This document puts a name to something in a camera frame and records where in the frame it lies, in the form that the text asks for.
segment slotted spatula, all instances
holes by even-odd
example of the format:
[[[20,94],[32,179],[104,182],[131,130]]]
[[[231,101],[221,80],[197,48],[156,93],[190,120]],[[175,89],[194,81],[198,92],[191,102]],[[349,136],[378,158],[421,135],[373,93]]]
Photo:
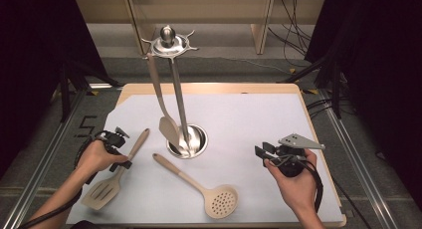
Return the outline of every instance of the slotted spatula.
[[[129,155],[127,156],[128,160],[132,160],[136,153],[139,151],[140,147],[145,142],[146,138],[149,135],[149,128],[144,130],[142,134],[137,139],[136,143],[134,144],[132,150],[130,151]],[[100,210],[104,207],[107,203],[114,198],[118,192],[120,191],[120,178],[123,173],[126,171],[125,167],[120,166],[117,173],[106,180],[99,181],[94,185],[90,191],[85,195],[82,199],[82,203],[86,206],[89,206],[95,210]]]

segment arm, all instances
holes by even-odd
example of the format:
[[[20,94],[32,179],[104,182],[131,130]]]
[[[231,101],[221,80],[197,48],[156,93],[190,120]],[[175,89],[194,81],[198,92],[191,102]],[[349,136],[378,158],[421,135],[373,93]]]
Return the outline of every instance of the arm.
[[[307,161],[317,165],[317,156],[305,149]],[[282,172],[266,159],[265,164],[277,181],[283,199],[292,208],[304,228],[324,228],[315,210],[317,186],[313,176],[304,170],[296,177],[285,177]]]
[[[85,182],[96,172],[108,168],[115,162],[125,162],[124,155],[112,155],[106,152],[104,144],[93,141],[82,155],[77,168],[71,173],[60,188],[38,209],[30,220],[49,213],[74,198]],[[70,208],[59,215],[43,221],[31,228],[60,228],[68,218]]]

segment human hand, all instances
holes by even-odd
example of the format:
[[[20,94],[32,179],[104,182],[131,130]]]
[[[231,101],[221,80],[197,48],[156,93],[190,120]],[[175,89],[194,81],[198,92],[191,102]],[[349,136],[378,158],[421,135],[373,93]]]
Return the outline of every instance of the human hand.
[[[93,175],[108,168],[115,162],[126,161],[127,156],[108,153],[102,141],[94,140],[82,154],[77,169],[84,171],[88,175]]]
[[[317,156],[305,149],[307,161],[317,166]],[[264,160],[270,173],[276,179],[283,199],[292,210],[298,214],[302,211],[315,211],[317,185],[311,173],[303,170],[296,177],[285,177],[269,159]]]

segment metal frame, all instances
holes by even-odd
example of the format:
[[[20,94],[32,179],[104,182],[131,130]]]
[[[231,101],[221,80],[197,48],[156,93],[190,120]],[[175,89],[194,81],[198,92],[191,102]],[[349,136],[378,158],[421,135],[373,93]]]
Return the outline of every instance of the metal frame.
[[[320,94],[323,100],[328,99],[328,94],[325,90],[320,90]],[[338,138],[344,147],[344,151],[347,153],[347,156],[354,168],[354,171],[356,172],[360,183],[362,184],[363,190],[365,191],[366,196],[368,197],[369,202],[371,203],[373,210],[375,211],[375,214],[382,225],[382,228],[398,228],[386,201],[382,197],[380,191],[375,185],[375,182],[370,176],[365,164],[359,155],[359,152],[357,151],[353,141],[348,135],[342,120],[337,118],[332,109],[328,109],[327,114],[329,120],[332,123],[332,126],[335,129],[335,132],[338,135]]]
[[[43,182],[47,171],[55,158],[56,152],[60,148],[62,141],[67,133],[69,125],[72,122],[73,116],[77,111],[82,99],[86,95],[86,91],[79,91],[77,92],[74,100],[72,101],[71,111],[66,118],[65,121],[59,124],[58,129],[56,130],[55,135],[53,136],[52,140],[50,141],[49,146],[46,149],[43,157],[41,158],[37,168],[35,169],[34,173],[31,176],[28,184],[25,186],[21,196],[19,197],[18,201],[16,202],[15,206],[11,210],[11,214],[4,225],[4,229],[10,228],[17,228],[20,226],[22,221],[25,218],[25,215],[34,200],[34,197],[37,193],[37,189]]]

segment spatula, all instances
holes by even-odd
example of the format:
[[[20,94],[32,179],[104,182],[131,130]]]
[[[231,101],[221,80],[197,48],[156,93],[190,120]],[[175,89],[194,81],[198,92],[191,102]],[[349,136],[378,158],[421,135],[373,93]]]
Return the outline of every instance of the spatula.
[[[214,189],[207,189],[160,154],[154,153],[152,157],[159,164],[183,178],[202,193],[205,200],[205,212],[208,216],[220,219],[230,215],[236,209],[238,204],[238,193],[234,187],[230,185],[221,185]]]
[[[147,53],[146,57],[148,59],[147,65],[149,69],[149,74],[151,76],[152,84],[154,85],[159,106],[161,107],[162,113],[164,114],[164,117],[159,120],[159,130],[164,135],[164,137],[167,138],[167,140],[179,150],[182,156],[189,156],[190,153],[188,150],[188,145],[186,141],[180,137],[179,127],[165,108],[164,99],[162,98],[159,76],[155,67],[155,60],[150,53]]]
[[[137,139],[132,150],[127,156],[128,160],[132,160],[134,158],[136,153],[139,151],[140,147],[145,142],[148,135],[149,135],[149,128],[144,130],[142,134],[139,136],[139,138]],[[120,191],[119,182],[120,182],[121,176],[123,175],[125,171],[126,171],[126,168],[121,166],[113,177],[97,182],[96,185],[94,185],[90,189],[90,191],[88,191],[88,193],[85,195],[85,197],[82,199],[82,203],[95,210],[100,210],[101,208],[103,208]]]

